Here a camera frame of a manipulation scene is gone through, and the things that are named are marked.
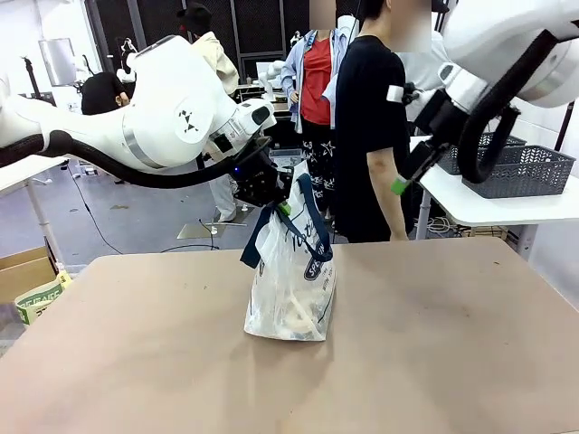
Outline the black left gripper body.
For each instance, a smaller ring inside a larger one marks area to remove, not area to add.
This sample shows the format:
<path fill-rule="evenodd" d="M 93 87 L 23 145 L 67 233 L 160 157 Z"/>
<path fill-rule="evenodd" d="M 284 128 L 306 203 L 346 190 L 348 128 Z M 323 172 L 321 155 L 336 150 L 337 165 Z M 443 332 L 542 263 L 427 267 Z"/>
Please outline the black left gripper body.
<path fill-rule="evenodd" d="M 234 168 L 234 197 L 256 207 L 282 203 L 289 197 L 292 177 L 291 166 L 279 167 L 267 154 L 256 154 Z"/>

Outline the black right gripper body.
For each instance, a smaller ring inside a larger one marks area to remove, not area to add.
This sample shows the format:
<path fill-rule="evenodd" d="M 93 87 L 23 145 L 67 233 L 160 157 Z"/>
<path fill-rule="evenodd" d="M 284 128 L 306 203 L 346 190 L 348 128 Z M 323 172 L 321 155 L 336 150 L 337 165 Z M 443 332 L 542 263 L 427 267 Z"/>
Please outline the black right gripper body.
<path fill-rule="evenodd" d="M 470 114 L 457 106 L 445 90 L 436 90 L 413 121 L 424 133 L 413 138 L 413 148 L 431 142 L 432 146 L 458 146 Z"/>

